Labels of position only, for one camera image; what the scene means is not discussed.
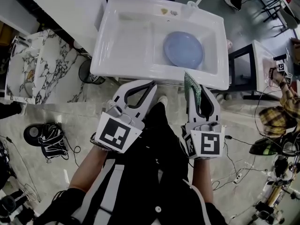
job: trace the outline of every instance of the hand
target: hand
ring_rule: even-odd
[[[285,82],[285,78],[282,76],[280,72],[277,71],[277,68],[273,71],[273,79],[272,81],[279,86],[281,82]]]

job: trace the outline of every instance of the blue plate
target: blue plate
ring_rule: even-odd
[[[174,65],[196,69],[203,60],[201,43],[187,32],[172,32],[164,42],[164,52]]]

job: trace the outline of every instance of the button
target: button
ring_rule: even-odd
[[[161,208],[157,206],[157,207],[155,207],[155,211],[156,212],[161,212]]]

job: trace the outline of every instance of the gray floor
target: gray floor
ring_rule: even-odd
[[[177,1],[186,3],[189,0]],[[266,14],[260,14],[261,7],[262,5],[257,0],[245,3],[239,12],[234,12],[223,0],[203,0],[200,4],[200,8],[224,18],[227,38],[233,42],[232,51],[240,49],[250,44],[253,39],[256,39],[276,54],[284,53],[284,47],[288,38],[293,33],[288,31],[277,38],[273,38],[272,36],[279,31],[276,29],[272,30],[271,27],[278,25],[279,21],[263,23],[262,20],[266,18]],[[88,87],[89,99],[86,103],[28,105],[24,116],[15,115],[0,120],[0,135],[8,136],[15,143],[28,166],[42,199],[46,196],[54,196],[55,193],[68,186],[65,181],[64,169],[67,171],[69,179],[71,179],[77,169],[74,156],[70,152],[68,161],[62,158],[55,158],[51,163],[47,164],[40,148],[32,147],[24,141],[23,131],[26,126],[32,123],[60,122],[70,141],[70,145],[72,147],[81,146],[81,153],[76,155],[78,163],[81,163],[92,147],[89,139],[91,134],[97,129],[102,107],[105,106],[106,101],[112,97],[117,89],[109,81],[103,85],[88,85]],[[186,102],[184,95],[177,92],[177,89],[174,87],[161,86],[157,91],[156,97],[162,94],[168,96],[167,117],[172,129],[180,136],[180,125],[187,122],[187,116],[185,114]],[[237,139],[253,143],[260,138],[258,132],[249,127],[228,120],[223,120],[222,123],[227,125],[226,134]],[[229,157],[234,161],[236,168],[249,168],[248,164],[251,164],[254,159],[254,156],[248,153],[249,146],[233,140],[228,141],[227,144]],[[32,185],[27,170],[15,147],[10,143],[7,146],[11,155],[12,167],[20,182]],[[254,167],[258,170],[270,169],[272,161],[273,157],[256,157]],[[211,160],[212,178],[213,181],[220,181],[219,186],[234,179],[234,175],[229,176],[232,172],[233,165],[226,156],[226,150],[224,150],[224,155],[221,158]],[[246,170],[242,171],[243,176],[246,175],[246,172]],[[191,175],[192,168],[189,167],[190,180]],[[250,215],[253,213],[252,208],[235,219],[231,220],[231,217],[248,209],[258,200],[266,178],[267,176],[263,172],[250,171],[237,186],[230,182],[214,192],[215,205],[220,209],[227,222],[230,221],[231,225],[247,224]]]

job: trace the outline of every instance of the marble table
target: marble table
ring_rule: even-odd
[[[17,43],[11,54],[5,99],[30,104],[85,102],[87,88],[78,71],[86,58],[52,30],[25,39],[30,46]]]

